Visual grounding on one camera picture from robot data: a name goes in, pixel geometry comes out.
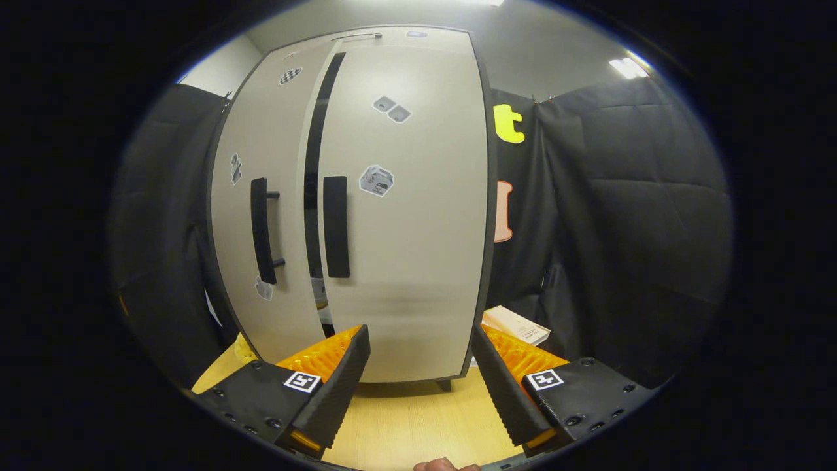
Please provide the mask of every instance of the table surface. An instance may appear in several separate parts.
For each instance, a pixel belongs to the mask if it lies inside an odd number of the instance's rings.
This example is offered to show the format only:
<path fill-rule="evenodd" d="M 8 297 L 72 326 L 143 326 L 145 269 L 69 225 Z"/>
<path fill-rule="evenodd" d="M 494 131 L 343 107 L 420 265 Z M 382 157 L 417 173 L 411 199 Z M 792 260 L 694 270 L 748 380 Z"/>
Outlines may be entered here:
<path fill-rule="evenodd" d="M 192 390 L 204 392 L 243 365 L 232 345 Z M 442 391 L 435 383 L 358 385 L 323 461 L 364 471 L 395 471 L 442 457 L 461 468 L 522 453 L 511 443 L 478 368 L 452 380 L 451 389 Z"/>

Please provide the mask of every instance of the checkered sticker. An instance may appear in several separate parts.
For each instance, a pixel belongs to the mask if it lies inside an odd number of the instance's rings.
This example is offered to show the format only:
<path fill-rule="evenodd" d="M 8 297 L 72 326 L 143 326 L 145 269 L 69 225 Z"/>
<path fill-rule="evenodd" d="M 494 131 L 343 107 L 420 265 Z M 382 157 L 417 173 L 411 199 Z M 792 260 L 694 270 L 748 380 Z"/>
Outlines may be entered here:
<path fill-rule="evenodd" d="M 314 386 L 316 386 L 319 382 L 320 376 L 308 375 L 306 373 L 296 371 L 290 376 L 290 378 L 288 378 L 287 381 L 285 381 L 285 386 L 302 392 L 311 392 L 314 390 Z"/>
<path fill-rule="evenodd" d="M 294 77 L 299 75 L 301 71 L 302 71 L 302 67 L 297 67 L 296 69 L 288 70 L 287 72 L 282 74 L 282 78 L 279 79 L 279 85 L 284 85 L 284 84 L 290 82 L 291 80 L 294 79 Z"/>
<path fill-rule="evenodd" d="M 532 387 L 535 388 L 535 391 L 540 391 L 542 389 L 558 386 L 564 382 L 564 380 L 562 380 L 558 376 L 558 374 L 553 370 L 541 371 L 540 373 L 532 373 L 531 375 L 526 375 L 526 378 L 529 380 Z"/>

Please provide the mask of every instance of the cabinet door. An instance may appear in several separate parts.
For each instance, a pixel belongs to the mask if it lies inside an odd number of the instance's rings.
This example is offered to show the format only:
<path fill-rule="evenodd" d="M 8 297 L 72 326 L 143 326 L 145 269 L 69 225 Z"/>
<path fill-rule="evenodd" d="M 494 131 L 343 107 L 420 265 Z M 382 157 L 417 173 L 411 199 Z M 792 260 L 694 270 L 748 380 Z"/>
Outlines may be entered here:
<path fill-rule="evenodd" d="M 473 50 L 386 39 L 344 49 L 328 103 L 318 198 L 326 294 L 335 330 L 369 326 L 362 381 L 441 379 L 461 374 L 478 308 L 490 191 L 482 87 Z M 382 96 L 392 103 L 376 108 Z M 384 111 L 397 106 L 410 115 Z M 393 176 L 383 196 L 361 189 L 373 165 Z M 346 189 L 331 177 L 346 177 Z M 347 254 L 340 236 L 329 241 L 341 231 Z"/>
<path fill-rule="evenodd" d="M 265 57 L 235 97 L 215 156 L 211 227 L 221 277 L 244 335 L 271 363 L 325 337 L 306 256 L 303 173 L 316 93 L 338 44 L 291 45 Z M 262 178 L 280 193 L 266 200 L 270 252 L 285 259 L 275 284 L 257 280 L 251 181 Z"/>

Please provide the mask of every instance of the wall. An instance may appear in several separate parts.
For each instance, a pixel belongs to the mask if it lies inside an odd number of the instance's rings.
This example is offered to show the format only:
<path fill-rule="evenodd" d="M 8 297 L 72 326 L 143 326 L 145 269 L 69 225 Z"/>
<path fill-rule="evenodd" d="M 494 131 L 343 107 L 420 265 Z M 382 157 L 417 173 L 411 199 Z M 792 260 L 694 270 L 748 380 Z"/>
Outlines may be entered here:
<path fill-rule="evenodd" d="M 229 94 L 232 99 L 241 82 L 261 58 L 261 52 L 250 39 L 239 36 L 195 65 L 180 83 L 221 96 L 232 91 Z"/>
<path fill-rule="evenodd" d="M 262 53 L 321 34 L 377 24 L 425 24 L 474 33 L 492 87 L 546 100 L 610 80 L 625 49 L 597 28 L 530 0 L 311 0 L 252 28 Z"/>

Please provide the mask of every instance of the black handle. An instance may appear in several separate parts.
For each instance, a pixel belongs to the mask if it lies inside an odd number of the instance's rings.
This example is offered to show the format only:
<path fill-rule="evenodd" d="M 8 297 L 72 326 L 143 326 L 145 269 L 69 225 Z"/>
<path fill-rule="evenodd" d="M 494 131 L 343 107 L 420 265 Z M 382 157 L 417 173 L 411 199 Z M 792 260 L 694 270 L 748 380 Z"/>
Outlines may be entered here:
<path fill-rule="evenodd" d="M 283 266 L 285 259 L 274 260 L 270 254 L 270 231 L 267 225 L 268 199 L 279 199 L 279 192 L 267 190 L 267 179 L 252 180 L 250 182 L 250 220 L 253 223 L 253 247 L 256 250 L 259 277 L 263 282 L 275 285 L 274 268 Z"/>
<path fill-rule="evenodd" d="M 328 276 L 349 278 L 349 237 L 346 215 L 346 177 L 322 180 L 322 225 Z"/>

